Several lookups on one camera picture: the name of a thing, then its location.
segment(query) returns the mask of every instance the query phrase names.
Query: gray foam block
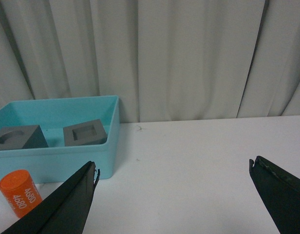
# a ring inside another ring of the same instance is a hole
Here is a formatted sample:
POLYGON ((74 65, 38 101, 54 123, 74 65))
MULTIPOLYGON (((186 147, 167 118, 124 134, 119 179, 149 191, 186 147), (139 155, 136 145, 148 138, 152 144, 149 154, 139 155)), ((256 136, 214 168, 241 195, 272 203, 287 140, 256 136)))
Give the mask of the gray foam block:
POLYGON ((48 147, 39 125, 2 127, 0 150, 16 150, 48 147))
POLYGON ((65 146, 97 145, 107 141, 107 133, 99 119, 63 128, 65 146))

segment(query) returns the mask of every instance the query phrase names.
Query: white curtain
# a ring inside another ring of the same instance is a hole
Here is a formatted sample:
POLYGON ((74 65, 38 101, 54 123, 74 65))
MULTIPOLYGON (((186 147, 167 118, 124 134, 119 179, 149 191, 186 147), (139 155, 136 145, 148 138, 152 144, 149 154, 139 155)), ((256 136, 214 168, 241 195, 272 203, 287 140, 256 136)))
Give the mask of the white curtain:
POLYGON ((121 122, 300 115, 300 0, 0 1, 0 108, 97 95, 121 122))

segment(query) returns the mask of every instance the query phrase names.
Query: turquoise plastic bin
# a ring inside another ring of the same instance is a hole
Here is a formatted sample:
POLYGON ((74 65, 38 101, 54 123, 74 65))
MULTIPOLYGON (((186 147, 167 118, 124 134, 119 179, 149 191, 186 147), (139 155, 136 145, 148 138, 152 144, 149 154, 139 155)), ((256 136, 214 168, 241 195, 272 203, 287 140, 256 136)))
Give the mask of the turquoise plastic bin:
POLYGON ((35 183, 63 182, 88 161, 101 171, 101 179, 113 175, 119 136, 118 96, 14 101, 0 109, 4 126, 41 126, 48 148, 0 151, 0 180, 18 169, 30 172, 35 183), (100 119, 108 135, 100 145, 64 146, 63 127, 100 119))

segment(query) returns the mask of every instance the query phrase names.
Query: table surface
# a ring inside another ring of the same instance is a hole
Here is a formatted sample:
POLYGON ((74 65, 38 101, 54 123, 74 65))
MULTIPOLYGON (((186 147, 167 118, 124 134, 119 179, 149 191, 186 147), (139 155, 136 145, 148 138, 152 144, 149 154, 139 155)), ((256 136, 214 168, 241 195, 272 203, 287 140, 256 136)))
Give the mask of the table surface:
MULTIPOLYGON (((121 124, 83 233, 278 234, 249 176, 257 155, 300 178, 300 116, 121 124)), ((16 221, 0 194, 0 233, 16 221)))

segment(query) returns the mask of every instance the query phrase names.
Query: orange can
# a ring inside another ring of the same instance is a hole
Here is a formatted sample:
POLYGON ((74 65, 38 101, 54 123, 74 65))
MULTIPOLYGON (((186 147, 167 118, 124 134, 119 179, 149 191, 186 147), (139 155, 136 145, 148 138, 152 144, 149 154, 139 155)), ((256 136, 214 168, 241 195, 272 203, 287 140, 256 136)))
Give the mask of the orange can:
POLYGON ((0 191, 15 214, 22 218, 42 202, 27 170, 13 171, 0 180, 0 191))

